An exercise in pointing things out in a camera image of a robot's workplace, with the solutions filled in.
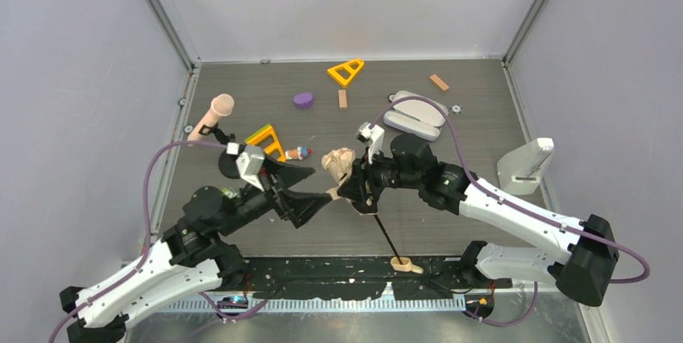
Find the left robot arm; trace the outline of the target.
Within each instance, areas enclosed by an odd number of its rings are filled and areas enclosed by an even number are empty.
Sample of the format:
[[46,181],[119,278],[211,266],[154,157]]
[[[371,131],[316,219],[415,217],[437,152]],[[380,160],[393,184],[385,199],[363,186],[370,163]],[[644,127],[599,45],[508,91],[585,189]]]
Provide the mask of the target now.
[[248,265],[235,245],[222,241],[262,215],[275,211],[296,228],[332,201],[325,193],[293,192],[291,186],[314,174],[311,167],[268,156],[248,160],[223,154],[221,174],[246,185],[233,196],[221,189],[197,189],[183,216],[140,257],[92,287],[67,287],[62,308],[72,313],[71,342],[118,342],[135,322],[189,294],[240,288]]

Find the beige folding umbrella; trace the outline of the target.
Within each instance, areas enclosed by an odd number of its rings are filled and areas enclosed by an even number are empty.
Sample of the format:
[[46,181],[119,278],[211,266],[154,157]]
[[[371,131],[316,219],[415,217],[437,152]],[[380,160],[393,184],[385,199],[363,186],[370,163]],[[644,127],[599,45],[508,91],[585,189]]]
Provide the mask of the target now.
[[[337,183],[336,188],[331,188],[328,191],[333,200],[340,199],[340,196],[337,194],[337,190],[342,183],[350,177],[354,159],[355,152],[347,147],[331,150],[329,153],[322,156],[321,166],[333,177],[334,181]],[[383,232],[385,239],[389,243],[394,253],[394,256],[390,259],[391,268],[398,272],[422,274],[424,272],[422,267],[415,265],[410,258],[398,255],[393,243],[391,242],[391,239],[389,238],[386,230],[383,228],[383,223],[380,221],[377,215],[375,215],[375,222],[379,225],[380,230]]]

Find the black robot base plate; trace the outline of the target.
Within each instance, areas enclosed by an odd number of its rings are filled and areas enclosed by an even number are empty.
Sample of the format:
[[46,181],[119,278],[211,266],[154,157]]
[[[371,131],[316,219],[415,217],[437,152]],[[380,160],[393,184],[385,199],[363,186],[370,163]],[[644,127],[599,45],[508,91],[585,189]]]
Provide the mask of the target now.
[[458,257],[412,256],[423,271],[395,271],[387,256],[250,257],[243,270],[217,291],[237,291],[267,300],[375,300],[391,288],[398,300],[448,299],[490,280],[475,282],[460,268]]

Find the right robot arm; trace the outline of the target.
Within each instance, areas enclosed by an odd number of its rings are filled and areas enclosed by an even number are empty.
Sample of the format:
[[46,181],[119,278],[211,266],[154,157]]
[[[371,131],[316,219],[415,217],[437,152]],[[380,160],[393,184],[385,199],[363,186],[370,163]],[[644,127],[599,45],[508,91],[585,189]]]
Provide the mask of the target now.
[[391,141],[391,156],[378,151],[360,158],[348,148],[321,161],[338,183],[337,194],[361,214],[376,214],[386,188],[414,189],[428,206],[486,222],[528,243],[503,247],[471,242],[462,255],[462,273],[470,281],[522,279],[552,283],[570,299],[602,304],[619,252],[608,220],[560,215],[509,195],[483,178],[468,177],[455,164],[442,162],[414,134]]

